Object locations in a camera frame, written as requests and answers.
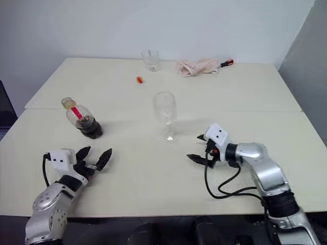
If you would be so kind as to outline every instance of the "clear drinking glass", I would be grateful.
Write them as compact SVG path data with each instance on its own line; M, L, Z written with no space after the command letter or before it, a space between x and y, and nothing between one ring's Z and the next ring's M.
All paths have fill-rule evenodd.
M157 50L143 50L142 58L149 71L159 70L159 52Z
M165 140L173 141L176 133L172 129L172 122L177 117L175 97L170 92L157 93L153 99L154 114L158 121L165 127Z

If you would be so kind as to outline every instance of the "plastic bottle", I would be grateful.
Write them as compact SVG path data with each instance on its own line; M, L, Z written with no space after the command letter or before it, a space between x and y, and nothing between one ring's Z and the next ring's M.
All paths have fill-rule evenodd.
M67 109L67 119L79 129L82 134L91 139L96 139L102 135L101 125L87 108L76 105L76 102L70 97L63 98L61 103L64 108Z

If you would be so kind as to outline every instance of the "white wall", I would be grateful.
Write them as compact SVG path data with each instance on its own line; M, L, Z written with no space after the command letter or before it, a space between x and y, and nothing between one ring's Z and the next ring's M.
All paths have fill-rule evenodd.
M17 114L66 57L233 57L280 66L314 0L0 0L0 79Z

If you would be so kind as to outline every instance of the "bottle cap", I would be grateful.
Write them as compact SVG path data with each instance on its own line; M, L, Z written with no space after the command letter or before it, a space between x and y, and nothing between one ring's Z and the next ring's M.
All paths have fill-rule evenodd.
M65 109L69 109L76 105L76 102L71 97L66 97L61 100L61 103Z

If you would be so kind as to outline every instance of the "dark liquid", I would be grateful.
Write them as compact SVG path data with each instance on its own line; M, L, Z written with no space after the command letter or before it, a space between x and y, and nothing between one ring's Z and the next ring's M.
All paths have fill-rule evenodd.
M96 121L95 118L89 127L79 130L82 132L82 134L91 139L96 139L102 135L101 125Z

